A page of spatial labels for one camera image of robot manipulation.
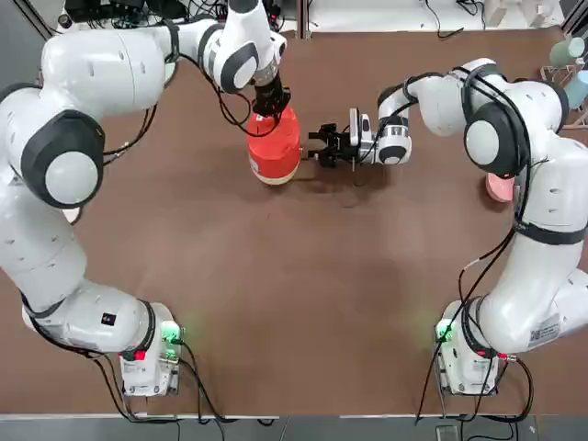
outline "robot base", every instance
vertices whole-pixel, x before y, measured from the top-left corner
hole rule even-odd
[[[443,317],[435,327],[435,347],[460,304],[458,300],[447,306]],[[482,394],[484,396],[496,393],[498,357],[495,356],[490,360],[469,349],[461,329],[461,318],[458,316],[435,357],[435,373],[441,401],[443,401],[443,395],[480,395],[491,362],[491,372]]]
[[[177,394],[181,345],[171,343],[181,338],[181,330],[172,313],[161,303],[152,303],[155,312],[155,335],[143,359],[128,361],[120,357],[125,395],[164,396]]]

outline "pink object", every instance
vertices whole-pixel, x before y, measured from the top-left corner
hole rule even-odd
[[[492,173],[486,175],[486,190],[488,190],[490,197],[498,202],[510,202],[513,200],[514,184],[514,178],[501,179]]]

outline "power cord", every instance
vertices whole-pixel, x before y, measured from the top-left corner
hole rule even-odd
[[[468,437],[467,441],[472,441],[474,439],[490,439],[492,441],[510,441],[514,438],[514,441],[518,441],[518,423],[509,423],[508,424],[511,433],[507,437],[499,437],[499,436],[487,436],[487,435],[472,435]],[[459,439],[463,441],[463,422],[461,422],[459,426]]]
[[[435,16],[435,22],[437,24],[437,37],[440,40],[449,40],[452,37],[455,37],[457,34],[461,33],[465,28],[459,28],[456,30],[451,30],[445,34],[441,33],[441,20],[439,19],[439,16],[437,15],[437,13],[435,12],[435,10],[431,7],[431,5],[429,5],[429,0],[423,0],[424,1],[424,5],[427,7],[427,9],[429,9],[429,11],[431,11],[431,13],[433,13],[433,15]],[[482,29],[486,29],[486,20],[484,18],[484,3],[481,1],[475,1],[475,0],[456,0],[456,3],[458,4],[459,7],[461,7],[464,11],[466,11],[468,14],[470,14],[471,16],[475,17],[478,14],[478,11],[481,11],[481,25],[482,25]]]
[[[251,115],[252,104],[249,101],[249,99],[245,95],[243,95],[243,94],[235,94],[235,95],[239,96],[241,99],[243,99],[245,102],[247,102],[247,106],[248,106],[247,116],[244,119],[237,119],[232,114],[231,110],[227,107],[226,103],[224,102],[224,99],[222,98],[222,96],[225,94],[225,92],[223,92],[220,87],[217,87],[215,85],[215,83],[212,80],[212,78],[210,78],[209,75],[206,72],[204,72],[202,69],[200,69],[200,66],[197,63],[197,61],[194,60],[189,55],[186,55],[184,53],[180,53],[180,56],[184,57],[189,62],[191,62],[202,73],[202,75],[204,76],[204,78],[206,79],[206,81],[210,84],[210,86],[212,87],[212,90],[214,91],[214,93],[216,94],[217,98],[219,99],[219,106],[220,106],[220,111],[222,113],[222,116],[225,118],[225,120],[229,124],[231,124],[232,126],[235,126],[240,131],[242,131],[246,135],[251,136],[253,138],[264,138],[265,136],[269,135],[270,133],[272,133],[277,128],[277,126],[279,125],[279,122],[280,122],[280,120],[282,118],[282,114],[281,113],[279,113],[277,115],[274,115],[274,117],[273,117],[274,118],[274,126],[271,129],[269,129],[268,131],[265,131],[263,133],[252,133],[251,131],[247,130],[245,127],[243,127],[243,124],[245,123],[245,121],[247,121],[249,119],[249,116]]]
[[[526,140],[526,144],[530,146],[530,142],[529,142],[529,136],[528,136],[528,130],[526,128],[526,124],[525,124],[525,120],[523,119],[522,115],[520,114],[519,110],[516,108],[515,104],[513,103],[513,101],[506,96],[501,90],[499,90],[497,87],[495,87],[494,85],[488,83],[487,81],[485,81],[483,78],[480,78],[478,75],[475,75],[473,78],[471,78],[471,71],[469,71],[466,68],[463,67],[458,67],[454,70],[457,71],[461,71],[465,74],[468,75],[468,79],[466,80],[461,80],[464,82],[464,87],[471,87],[474,90],[482,93],[483,95],[485,95],[486,97],[488,97],[490,100],[492,100],[494,103],[496,103],[499,108],[501,108],[503,110],[504,115],[507,117],[508,121],[509,121],[509,125],[511,127],[511,132],[513,134],[513,142],[514,142],[514,148],[515,148],[515,153],[516,156],[518,158],[518,162],[519,165],[517,167],[520,167],[521,164],[521,157],[520,157],[520,152],[519,152],[519,147],[518,147],[518,140],[516,138],[516,133],[515,133],[515,124],[514,122],[511,120],[510,115],[507,113],[506,111],[506,104],[508,104],[511,108],[511,110],[516,114],[516,116],[519,118],[520,122],[523,125],[523,134]],[[479,83],[485,85],[486,87],[488,87],[489,89],[491,89],[496,96],[499,96],[500,99],[502,99],[505,103],[503,103],[502,101],[500,101],[496,96],[492,96],[491,94],[488,94],[485,91],[482,91],[481,89],[479,89],[477,86],[472,85],[471,82],[472,80],[477,80]],[[526,176],[525,176],[525,188],[524,188],[524,193],[523,193],[523,199],[522,199],[522,203],[521,203],[521,208],[518,212],[516,212],[515,214],[515,220],[516,221],[521,221],[523,219],[523,216],[525,214],[525,209],[526,209],[526,203],[528,201],[528,195],[529,195],[529,190],[530,190],[530,178],[531,178],[531,168],[532,168],[532,164],[531,164],[531,159],[530,159],[531,155],[529,154],[526,158],[526,163],[525,163],[525,167],[526,167]],[[424,382],[424,388],[423,388],[423,394],[421,396],[421,402],[419,405],[419,411],[416,415],[416,419],[415,419],[415,424],[417,424],[420,419],[421,419],[421,412],[423,410],[423,405],[424,405],[424,395],[426,393],[426,386],[428,384],[428,381],[430,379],[430,375],[431,375],[431,371],[433,368],[433,365],[435,363],[435,359],[437,357],[437,353],[440,349],[441,344],[444,342],[445,337],[447,335],[447,333],[449,332],[449,330],[451,329],[451,325],[453,324],[453,322],[456,320],[456,318],[458,317],[459,313],[461,312],[461,310],[463,310],[466,302],[469,300],[469,297],[471,296],[473,290],[478,286],[478,284],[480,283],[480,281],[483,279],[483,277],[486,275],[486,273],[488,272],[488,270],[494,265],[494,263],[496,262],[496,260],[498,260],[498,258],[500,257],[500,255],[503,253],[503,251],[505,250],[506,246],[508,246],[509,242],[511,242],[512,238],[515,235],[515,229],[511,229],[508,234],[504,237],[504,239],[501,241],[501,243],[499,243],[496,247],[494,247],[491,251],[489,251],[486,254],[483,254],[481,257],[479,257],[478,259],[476,259],[475,261],[473,261],[473,263],[468,264],[466,267],[464,267],[460,274],[459,274],[459,278],[458,278],[458,285],[459,285],[459,296],[461,299],[461,304],[458,307],[458,310],[456,311],[455,315],[453,316],[453,318],[451,319],[449,326],[446,328],[445,332],[443,333],[443,335],[441,335],[441,337],[439,338],[439,342],[435,348],[435,352],[434,352],[434,356],[431,359],[431,364],[429,365],[429,369],[427,372],[427,376]],[[491,262],[484,268],[484,270],[481,272],[481,274],[478,276],[478,278],[476,279],[476,281],[474,282],[474,285],[471,287],[471,289],[469,290],[468,295],[464,298],[463,297],[463,293],[461,290],[461,278],[463,276],[463,274],[465,273],[465,271],[474,263],[478,263],[479,261],[489,257],[490,255],[496,253],[496,255],[494,256],[494,258],[491,260]],[[533,385],[533,377],[531,375],[530,370],[528,369],[528,367],[525,365],[525,363],[523,362],[523,360],[521,360],[520,358],[516,358],[515,361],[523,368],[523,370],[526,373],[526,377],[527,377],[527,381],[528,381],[528,395],[527,395],[527,401],[526,401],[526,406],[525,409],[516,417],[501,417],[501,416],[496,416],[496,415],[485,415],[485,418],[488,418],[490,420],[493,421],[497,421],[497,422],[501,422],[501,423],[508,423],[508,424],[512,424],[512,423],[519,423],[520,421],[523,421],[530,413],[532,404],[533,404],[533,398],[534,398],[534,385]],[[475,406],[475,410],[474,410],[474,414],[472,415],[472,417],[467,418],[467,419],[462,419],[462,418],[458,418],[460,421],[462,422],[467,422],[467,421],[472,421],[478,414],[478,410],[480,408],[480,404],[481,404],[481,398],[484,394],[484,389],[486,387],[486,384],[488,382],[488,377],[490,375],[490,371],[492,368],[492,360],[491,360],[491,364],[489,365],[489,369],[488,369],[488,373],[486,375],[486,379],[484,380],[482,387],[481,387],[481,392],[480,395],[478,397],[478,400],[476,402],[476,406]]]
[[[117,159],[119,159],[120,156],[122,156],[124,153],[128,152],[132,146],[137,144],[145,136],[145,133],[147,133],[147,130],[149,130],[149,128],[153,124],[153,119],[155,118],[156,111],[157,111],[157,104],[155,106],[153,106],[152,108],[145,110],[145,115],[143,117],[143,123],[141,125],[141,129],[139,130],[139,133],[137,133],[137,136],[132,141],[125,142],[118,149],[109,150],[109,151],[102,153],[103,156],[111,156],[110,158],[108,158],[104,162],[104,165],[109,165],[109,164],[112,164],[113,162],[115,162]]]

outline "label sticker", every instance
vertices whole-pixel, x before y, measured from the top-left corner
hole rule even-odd
[[[474,360],[474,364],[472,365],[472,369],[477,372],[483,372],[484,374],[488,372],[488,366],[490,365],[490,360]]]
[[[122,363],[122,371],[125,374],[136,374],[140,371],[140,368],[135,363],[129,363],[125,361]]]
[[[528,347],[543,345],[560,335],[560,315],[554,314],[531,331]]]
[[[114,322],[117,320],[117,316],[114,314],[108,314],[107,312],[105,312],[104,314],[102,314],[102,324],[105,324],[107,326],[114,326]]]

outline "black electronics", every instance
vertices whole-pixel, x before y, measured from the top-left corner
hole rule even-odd
[[[76,22],[96,19],[101,6],[100,0],[65,0],[65,12]]]
[[[145,0],[110,0],[113,11],[118,15],[134,14],[143,9]]]
[[[152,13],[162,18],[183,18],[187,14],[186,6],[178,0],[147,0],[147,6]]]
[[[145,0],[65,0],[65,12],[75,23],[104,20],[108,18],[134,17],[138,15]]]

